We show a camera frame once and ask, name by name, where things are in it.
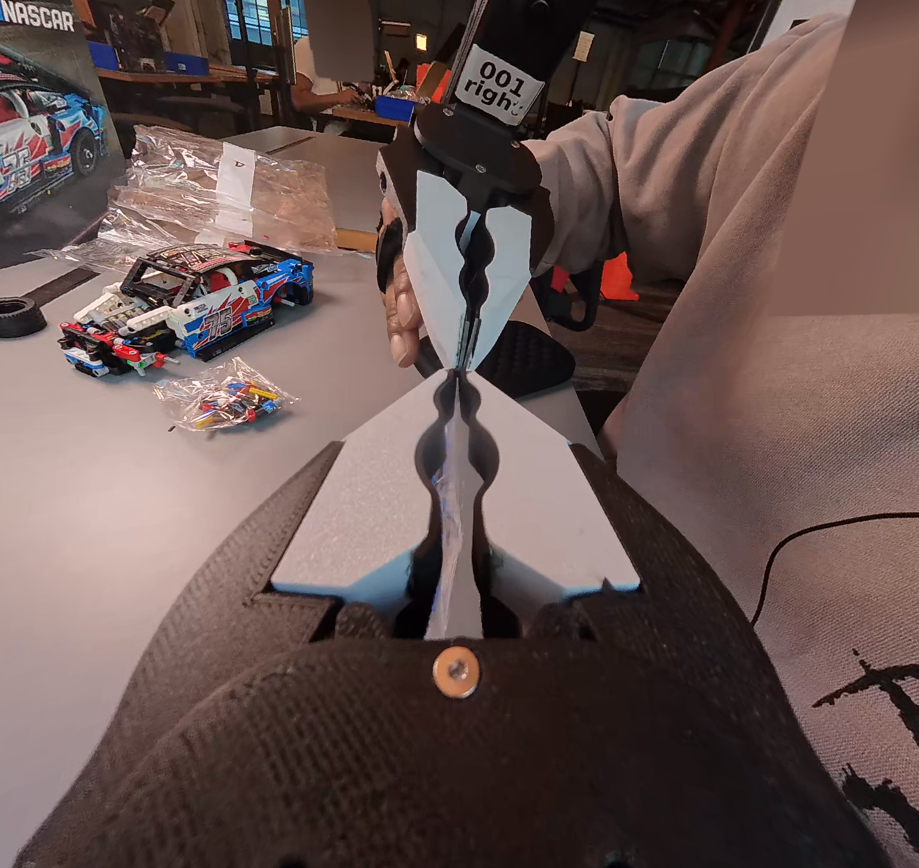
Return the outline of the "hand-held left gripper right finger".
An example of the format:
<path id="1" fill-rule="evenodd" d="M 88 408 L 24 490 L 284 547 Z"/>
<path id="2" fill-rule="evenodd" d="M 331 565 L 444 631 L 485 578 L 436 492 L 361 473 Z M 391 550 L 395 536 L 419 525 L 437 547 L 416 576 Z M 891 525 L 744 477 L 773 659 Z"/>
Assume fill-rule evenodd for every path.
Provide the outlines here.
<path id="1" fill-rule="evenodd" d="M 473 499 L 471 564 L 482 634 L 519 637 L 547 605 L 605 589 L 633 593 L 640 577 L 576 443 L 475 372 L 459 375 Z"/>

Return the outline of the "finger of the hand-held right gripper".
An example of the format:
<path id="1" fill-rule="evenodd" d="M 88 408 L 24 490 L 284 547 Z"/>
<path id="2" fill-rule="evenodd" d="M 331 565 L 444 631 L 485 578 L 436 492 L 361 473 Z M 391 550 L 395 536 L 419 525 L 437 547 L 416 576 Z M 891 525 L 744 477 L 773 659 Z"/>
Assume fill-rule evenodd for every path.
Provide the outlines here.
<path id="1" fill-rule="evenodd" d="M 473 369 L 478 322 L 468 317 L 469 303 L 460 286 L 465 249 L 478 213 L 445 178 L 417 174 L 415 229 L 403 258 L 427 336 L 445 369 Z"/>
<path id="2" fill-rule="evenodd" d="M 533 219 L 511 207 L 491 208 L 480 220 L 482 255 L 474 260 L 466 296 L 471 309 L 459 368 L 478 368 L 497 343 L 527 287 Z"/>

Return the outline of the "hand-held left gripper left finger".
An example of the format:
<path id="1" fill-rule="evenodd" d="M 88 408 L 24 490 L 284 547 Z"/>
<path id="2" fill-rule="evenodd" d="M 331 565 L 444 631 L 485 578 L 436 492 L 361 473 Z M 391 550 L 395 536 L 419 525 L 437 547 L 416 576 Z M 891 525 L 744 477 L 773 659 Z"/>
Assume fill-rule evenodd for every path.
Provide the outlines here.
<path id="1" fill-rule="evenodd" d="M 442 563 L 437 481 L 458 376 L 440 370 L 344 438 L 271 576 L 283 594 L 370 606 L 426 637 Z"/>

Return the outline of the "small clear bag of parts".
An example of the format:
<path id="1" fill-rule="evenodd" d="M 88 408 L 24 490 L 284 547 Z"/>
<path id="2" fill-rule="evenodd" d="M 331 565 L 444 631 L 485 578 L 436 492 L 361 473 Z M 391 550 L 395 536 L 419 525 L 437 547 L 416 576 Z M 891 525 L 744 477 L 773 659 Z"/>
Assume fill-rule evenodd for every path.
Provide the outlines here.
<path id="1" fill-rule="evenodd" d="M 482 636 L 480 595 L 472 564 L 473 504 L 481 478 L 469 461 L 469 429 L 456 413 L 445 430 L 446 456 L 437 481 L 442 563 L 426 638 Z"/>
<path id="2" fill-rule="evenodd" d="M 190 378 L 159 380 L 153 393 L 173 428 L 191 433 L 247 426 L 300 401 L 239 357 Z"/>

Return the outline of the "large clear numbered parts bag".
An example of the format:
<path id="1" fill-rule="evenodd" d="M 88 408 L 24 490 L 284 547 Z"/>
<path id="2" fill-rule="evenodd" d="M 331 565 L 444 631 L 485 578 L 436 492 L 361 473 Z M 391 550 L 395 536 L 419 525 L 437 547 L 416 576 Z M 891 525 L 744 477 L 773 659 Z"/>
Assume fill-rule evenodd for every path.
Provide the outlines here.
<path id="1" fill-rule="evenodd" d="M 195 242 L 270 245 L 293 254 L 337 248 L 325 169 L 279 161 L 168 127 L 135 127 L 109 213 Z"/>

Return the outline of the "partly built lego race car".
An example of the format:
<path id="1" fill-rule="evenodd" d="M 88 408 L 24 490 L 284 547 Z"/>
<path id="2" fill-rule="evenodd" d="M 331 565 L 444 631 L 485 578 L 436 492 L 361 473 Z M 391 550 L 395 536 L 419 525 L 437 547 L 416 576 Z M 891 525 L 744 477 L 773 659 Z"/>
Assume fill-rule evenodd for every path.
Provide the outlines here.
<path id="1" fill-rule="evenodd" d="M 60 326 L 67 362 L 92 378 L 143 377 L 180 350 L 207 362 L 270 329 L 278 305 L 314 299 L 314 264 L 256 242 L 144 254 L 121 282 Z"/>

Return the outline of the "person's right forearm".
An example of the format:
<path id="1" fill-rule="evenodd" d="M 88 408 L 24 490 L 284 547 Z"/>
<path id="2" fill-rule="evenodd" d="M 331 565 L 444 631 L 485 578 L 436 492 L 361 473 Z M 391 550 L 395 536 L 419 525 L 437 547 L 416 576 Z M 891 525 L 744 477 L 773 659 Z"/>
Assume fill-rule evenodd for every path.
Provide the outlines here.
<path id="1" fill-rule="evenodd" d="M 848 18 L 811 18 L 674 101 L 619 96 L 526 143 L 554 234 L 538 271 L 628 254 L 633 274 L 764 288 Z"/>

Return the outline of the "black lego set box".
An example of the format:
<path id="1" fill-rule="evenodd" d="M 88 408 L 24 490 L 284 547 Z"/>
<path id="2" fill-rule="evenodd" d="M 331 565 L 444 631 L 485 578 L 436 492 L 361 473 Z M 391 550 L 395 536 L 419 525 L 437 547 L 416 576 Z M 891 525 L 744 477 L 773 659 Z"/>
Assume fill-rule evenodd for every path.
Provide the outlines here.
<path id="1" fill-rule="evenodd" d="M 72 0 L 1 0 L 1 265 L 83 238 L 125 158 Z"/>

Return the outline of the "person's right hand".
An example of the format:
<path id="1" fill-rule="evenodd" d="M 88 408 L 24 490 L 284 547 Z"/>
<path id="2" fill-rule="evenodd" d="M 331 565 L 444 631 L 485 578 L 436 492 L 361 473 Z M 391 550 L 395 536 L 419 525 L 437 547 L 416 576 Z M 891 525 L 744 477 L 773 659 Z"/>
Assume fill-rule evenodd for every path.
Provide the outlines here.
<path id="1" fill-rule="evenodd" d="M 404 262 L 403 243 L 403 221 L 383 199 L 376 247 L 377 283 L 392 357 L 398 367 L 408 368 L 418 357 L 423 318 Z"/>

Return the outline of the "orange chair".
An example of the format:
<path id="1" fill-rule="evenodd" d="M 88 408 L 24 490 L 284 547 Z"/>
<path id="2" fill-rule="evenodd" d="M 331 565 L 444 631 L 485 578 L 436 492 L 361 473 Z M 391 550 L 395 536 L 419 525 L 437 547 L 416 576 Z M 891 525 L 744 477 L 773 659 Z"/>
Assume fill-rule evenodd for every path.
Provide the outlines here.
<path id="1" fill-rule="evenodd" d="M 563 292 L 568 282 L 573 284 L 572 276 L 555 266 L 549 276 L 549 288 Z M 614 258 L 602 264 L 599 282 L 599 297 L 607 301 L 638 301 L 639 293 L 632 288 L 633 275 L 628 266 L 628 254 L 620 252 Z"/>

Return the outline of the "person's beige sweatshirt torso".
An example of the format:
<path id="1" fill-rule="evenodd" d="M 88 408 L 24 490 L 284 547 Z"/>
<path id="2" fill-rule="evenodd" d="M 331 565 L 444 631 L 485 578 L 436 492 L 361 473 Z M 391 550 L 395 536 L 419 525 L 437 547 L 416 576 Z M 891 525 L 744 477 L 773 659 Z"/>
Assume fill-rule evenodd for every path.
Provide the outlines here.
<path id="1" fill-rule="evenodd" d="M 675 306 L 619 474 L 741 606 L 798 723 L 917 866 L 917 316 Z"/>

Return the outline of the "black rubber tyre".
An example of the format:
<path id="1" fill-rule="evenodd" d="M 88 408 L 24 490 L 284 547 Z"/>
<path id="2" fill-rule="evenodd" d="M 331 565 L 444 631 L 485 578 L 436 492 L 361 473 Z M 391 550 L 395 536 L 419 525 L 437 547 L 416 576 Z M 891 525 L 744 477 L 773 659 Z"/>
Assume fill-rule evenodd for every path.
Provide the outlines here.
<path id="1" fill-rule="evenodd" d="M 27 337 L 47 327 L 39 305 L 29 297 L 2 298 L 0 312 L 0 337 L 3 341 Z"/>

